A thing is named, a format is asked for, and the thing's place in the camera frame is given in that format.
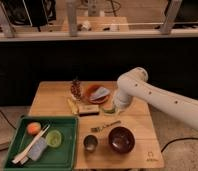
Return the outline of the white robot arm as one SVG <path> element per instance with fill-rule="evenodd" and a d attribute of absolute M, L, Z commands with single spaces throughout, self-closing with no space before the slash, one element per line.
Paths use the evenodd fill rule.
<path fill-rule="evenodd" d="M 117 110 L 123 111 L 131 105 L 134 97 L 146 101 L 198 131 L 198 100 L 149 84 L 148 73 L 141 67 L 118 77 L 112 104 Z"/>

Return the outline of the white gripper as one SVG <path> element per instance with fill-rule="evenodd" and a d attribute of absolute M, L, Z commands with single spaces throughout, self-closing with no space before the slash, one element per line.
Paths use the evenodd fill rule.
<path fill-rule="evenodd" d="M 103 109 L 105 115 L 113 116 L 119 114 L 119 109 L 125 109 L 130 106 L 132 97 L 124 91 L 117 89 L 113 95 L 113 103 L 110 109 Z"/>

